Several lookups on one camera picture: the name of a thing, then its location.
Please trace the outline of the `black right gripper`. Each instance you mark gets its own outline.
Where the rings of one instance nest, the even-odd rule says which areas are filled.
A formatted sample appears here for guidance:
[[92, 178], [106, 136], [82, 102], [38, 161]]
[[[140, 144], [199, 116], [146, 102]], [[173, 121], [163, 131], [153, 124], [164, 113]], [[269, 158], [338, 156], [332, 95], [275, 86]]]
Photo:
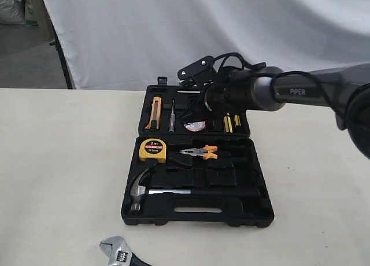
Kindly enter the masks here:
[[206, 113], [208, 112], [208, 108], [206, 107], [205, 101], [206, 90], [202, 90], [199, 94], [194, 94], [196, 98], [192, 99], [190, 102], [190, 106], [188, 110], [191, 113]]

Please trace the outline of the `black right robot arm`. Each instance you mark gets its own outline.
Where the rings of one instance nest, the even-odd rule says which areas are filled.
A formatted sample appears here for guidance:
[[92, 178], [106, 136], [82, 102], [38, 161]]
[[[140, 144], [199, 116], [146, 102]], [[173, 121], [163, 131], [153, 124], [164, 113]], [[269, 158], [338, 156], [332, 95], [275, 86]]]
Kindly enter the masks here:
[[316, 71], [287, 71], [267, 66], [217, 75], [201, 90], [182, 119], [209, 121], [248, 110], [275, 112], [285, 104], [330, 108], [339, 130], [369, 157], [369, 64]]

